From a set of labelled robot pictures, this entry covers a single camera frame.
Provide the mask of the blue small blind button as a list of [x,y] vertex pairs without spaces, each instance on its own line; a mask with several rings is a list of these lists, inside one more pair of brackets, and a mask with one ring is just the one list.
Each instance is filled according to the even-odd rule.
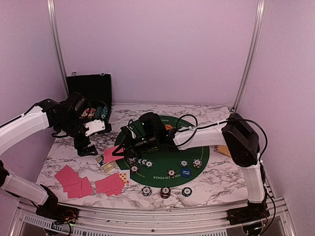
[[191,175],[192,175],[192,170],[190,170],[189,168],[183,168],[181,170],[181,176],[190,177]]

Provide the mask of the teal black chip stack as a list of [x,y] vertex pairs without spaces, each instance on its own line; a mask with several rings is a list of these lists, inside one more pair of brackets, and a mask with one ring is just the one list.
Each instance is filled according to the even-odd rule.
[[184,197],[189,197],[192,194],[192,189],[190,187],[185,187],[182,189],[182,195]]

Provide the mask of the teal chips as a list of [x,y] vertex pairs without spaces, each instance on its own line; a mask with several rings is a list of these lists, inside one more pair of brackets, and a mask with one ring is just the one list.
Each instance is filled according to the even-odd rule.
[[141,166],[145,166],[147,168],[151,168],[153,166],[153,162],[151,160],[140,158],[137,160],[137,163]]

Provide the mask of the brown black chip stack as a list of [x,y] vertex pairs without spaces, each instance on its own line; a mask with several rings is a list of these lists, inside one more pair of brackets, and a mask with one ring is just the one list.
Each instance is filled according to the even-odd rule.
[[163,199],[169,198],[171,195],[170,188],[166,186],[162,187],[159,194]]

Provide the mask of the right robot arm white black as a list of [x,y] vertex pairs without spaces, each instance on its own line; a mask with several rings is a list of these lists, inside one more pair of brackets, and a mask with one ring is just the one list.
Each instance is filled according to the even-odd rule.
[[112,152],[113,156],[137,157],[153,147],[177,152],[205,146],[227,146],[232,160],[242,170],[248,191],[244,216],[255,220],[263,212],[266,193],[261,173],[259,136],[249,125],[249,120],[233,113],[226,120],[210,125],[175,126],[171,130],[167,130],[159,115],[153,112],[143,114],[139,120],[144,134],[137,137],[128,127],[121,127],[124,139]]

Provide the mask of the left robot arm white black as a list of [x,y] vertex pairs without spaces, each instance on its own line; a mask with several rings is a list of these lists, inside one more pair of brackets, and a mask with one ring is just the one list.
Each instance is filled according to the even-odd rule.
[[[48,138],[46,133],[40,135],[41,131],[48,128],[63,131],[72,137],[79,156],[97,154],[95,146],[90,144],[89,136],[104,130],[105,123],[99,119],[89,122],[81,119],[88,105],[89,103],[81,95],[69,97],[62,102],[45,99],[35,103],[21,115],[0,126],[1,155],[21,154],[30,157],[34,153],[31,148],[40,147],[39,144],[34,144],[34,141]],[[14,174],[3,164],[0,166],[0,188],[10,194],[28,199],[37,206],[43,206],[43,211],[52,219],[62,215],[62,207],[55,203],[57,199],[52,191]]]

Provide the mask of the orange big blind button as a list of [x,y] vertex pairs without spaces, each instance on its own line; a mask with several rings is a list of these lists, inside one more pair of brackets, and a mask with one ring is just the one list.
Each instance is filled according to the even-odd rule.
[[165,125],[166,130],[171,130],[173,127],[170,124]]

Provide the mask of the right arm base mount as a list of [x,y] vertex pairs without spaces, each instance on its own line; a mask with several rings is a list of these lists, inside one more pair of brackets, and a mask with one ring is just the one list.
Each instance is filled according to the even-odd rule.
[[235,209],[229,209],[227,211],[226,219],[229,221],[230,225],[237,225],[264,219],[269,216],[270,212],[268,209],[245,206]]

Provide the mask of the blue white chip stack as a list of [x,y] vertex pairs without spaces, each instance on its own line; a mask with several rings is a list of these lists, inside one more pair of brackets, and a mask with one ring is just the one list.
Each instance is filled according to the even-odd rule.
[[142,191],[142,195],[145,197],[150,196],[152,193],[151,188],[147,186],[143,187],[141,191]]

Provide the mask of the red backed card deck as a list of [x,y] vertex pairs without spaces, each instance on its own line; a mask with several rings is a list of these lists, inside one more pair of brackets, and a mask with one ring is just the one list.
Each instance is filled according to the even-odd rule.
[[116,160],[123,159],[122,156],[112,156],[113,147],[107,148],[104,150],[104,160],[105,162],[112,162]]

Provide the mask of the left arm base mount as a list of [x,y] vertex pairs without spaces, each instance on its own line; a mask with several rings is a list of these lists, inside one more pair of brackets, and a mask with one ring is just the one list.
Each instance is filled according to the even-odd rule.
[[36,214],[45,218],[55,220],[57,224],[75,223],[79,210],[74,207],[56,205],[50,209],[40,206],[36,209]]

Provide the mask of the dropped red cards pile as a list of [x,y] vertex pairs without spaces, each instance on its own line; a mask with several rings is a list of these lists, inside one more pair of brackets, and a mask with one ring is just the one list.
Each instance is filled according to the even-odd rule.
[[120,178],[119,174],[112,174],[104,179],[95,182],[96,193],[105,193],[107,197],[112,195],[118,196],[122,193],[125,186],[124,181]]
[[54,175],[69,199],[83,198],[93,194],[92,185],[87,177],[81,178],[71,167],[65,165]]

